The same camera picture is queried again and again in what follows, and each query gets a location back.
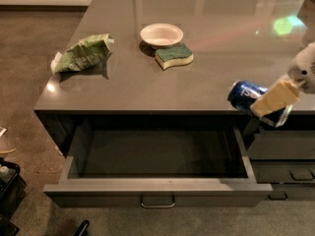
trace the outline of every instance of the crumpled bag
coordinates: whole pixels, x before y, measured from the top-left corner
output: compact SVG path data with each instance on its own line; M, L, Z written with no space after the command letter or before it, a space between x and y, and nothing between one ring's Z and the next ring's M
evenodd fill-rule
M57 52L50 68L52 74L70 71L83 71L99 62L106 62L112 52L108 45L114 39L110 34L90 35L71 46L64 54Z

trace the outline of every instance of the open drawer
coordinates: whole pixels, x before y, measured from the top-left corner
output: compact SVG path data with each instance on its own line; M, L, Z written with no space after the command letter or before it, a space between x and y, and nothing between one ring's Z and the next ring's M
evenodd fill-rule
M84 121L44 193L61 207L252 207L272 192L237 128L138 123Z

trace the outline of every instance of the black object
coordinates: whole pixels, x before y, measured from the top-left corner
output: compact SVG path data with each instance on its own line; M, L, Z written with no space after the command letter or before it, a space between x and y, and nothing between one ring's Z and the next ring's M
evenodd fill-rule
M9 221L8 218L0 214L0 235L15 236L19 232L19 228Z
M81 225L79 226L76 234L74 236L87 236L88 235L88 227L90 225L90 222L88 220L84 220Z
M0 157L0 164L9 169L15 169L15 174L8 183L0 182L0 213L10 219L25 194L26 182L20 176L20 166L18 164L5 161Z

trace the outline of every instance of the floor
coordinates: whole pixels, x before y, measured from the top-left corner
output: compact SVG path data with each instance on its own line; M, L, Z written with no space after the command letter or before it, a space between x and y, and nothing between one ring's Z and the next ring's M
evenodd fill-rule
M49 64L63 51L81 12L0 12L0 126L17 150L5 156L21 166L27 195L11 221L18 235L73 235L84 219L89 235L314 235L315 202L262 201L242 208L60 208L43 192L56 183L64 157L34 115L51 75Z

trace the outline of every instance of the white bowl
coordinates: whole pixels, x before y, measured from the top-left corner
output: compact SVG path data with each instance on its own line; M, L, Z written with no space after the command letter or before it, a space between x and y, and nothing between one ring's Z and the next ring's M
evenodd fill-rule
M183 31L169 24L153 24L143 28L141 39L152 48L170 47L183 38Z

